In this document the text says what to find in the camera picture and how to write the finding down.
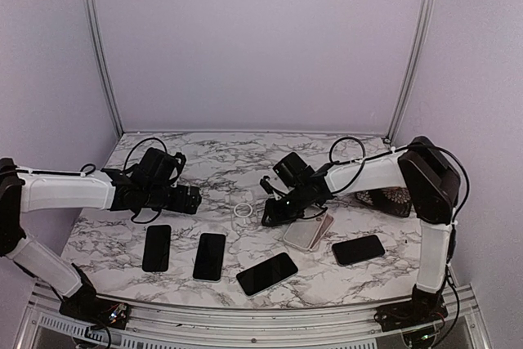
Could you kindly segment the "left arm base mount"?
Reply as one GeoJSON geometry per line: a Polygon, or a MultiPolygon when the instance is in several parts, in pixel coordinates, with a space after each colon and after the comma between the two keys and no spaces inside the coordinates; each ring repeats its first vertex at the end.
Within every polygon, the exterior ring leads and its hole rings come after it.
{"type": "Polygon", "coordinates": [[[124,330],[130,313],[130,306],[125,302],[117,302],[99,298],[92,282],[76,265],[73,268],[79,274],[82,286],[70,297],[63,297],[59,312],[73,319],[92,322],[102,327],[124,330]]]}

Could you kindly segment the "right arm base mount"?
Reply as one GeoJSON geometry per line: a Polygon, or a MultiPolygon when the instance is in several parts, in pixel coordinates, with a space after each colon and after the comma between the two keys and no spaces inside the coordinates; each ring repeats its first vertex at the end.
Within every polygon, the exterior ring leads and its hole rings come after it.
{"type": "Polygon", "coordinates": [[[443,321],[449,314],[442,296],[444,287],[429,293],[414,285],[409,300],[379,306],[374,321],[380,324],[383,332],[443,321]]]}

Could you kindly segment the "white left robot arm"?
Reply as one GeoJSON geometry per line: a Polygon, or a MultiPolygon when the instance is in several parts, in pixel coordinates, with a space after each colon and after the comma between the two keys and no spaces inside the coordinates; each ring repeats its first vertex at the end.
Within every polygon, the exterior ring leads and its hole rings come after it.
{"type": "Polygon", "coordinates": [[[51,285],[85,320],[97,320],[103,302],[83,273],[25,231],[25,213],[47,210],[143,210],[194,215],[201,204],[196,186],[178,182],[186,165],[182,153],[149,148],[130,168],[77,172],[22,167],[1,160],[1,255],[51,285]]]}

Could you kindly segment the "clear magsafe phone case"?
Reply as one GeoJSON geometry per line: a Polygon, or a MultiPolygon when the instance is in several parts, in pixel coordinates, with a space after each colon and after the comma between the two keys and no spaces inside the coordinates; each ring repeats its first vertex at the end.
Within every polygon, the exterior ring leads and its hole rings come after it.
{"type": "Polygon", "coordinates": [[[257,196],[252,190],[233,190],[226,196],[226,207],[234,231],[256,230],[260,223],[257,196]]]}

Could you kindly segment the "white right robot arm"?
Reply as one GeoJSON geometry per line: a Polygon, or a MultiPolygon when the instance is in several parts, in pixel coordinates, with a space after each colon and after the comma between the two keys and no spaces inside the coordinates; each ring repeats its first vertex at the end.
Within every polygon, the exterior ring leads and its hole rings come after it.
{"type": "Polygon", "coordinates": [[[421,291],[405,304],[405,316],[423,322],[436,310],[434,293],[441,290],[452,257],[456,216],[466,198],[459,194],[470,181],[459,160],[426,136],[415,137],[408,145],[391,148],[374,156],[340,161],[330,159],[315,170],[292,152],[273,168],[286,186],[277,190],[263,177],[262,189],[270,196],[264,207],[263,226],[275,227],[303,219],[311,207],[322,207],[338,196],[369,193],[374,208],[391,204],[391,198],[376,196],[400,190],[407,194],[405,205],[421,222],[420,267],[415,284],[421,291]]]}

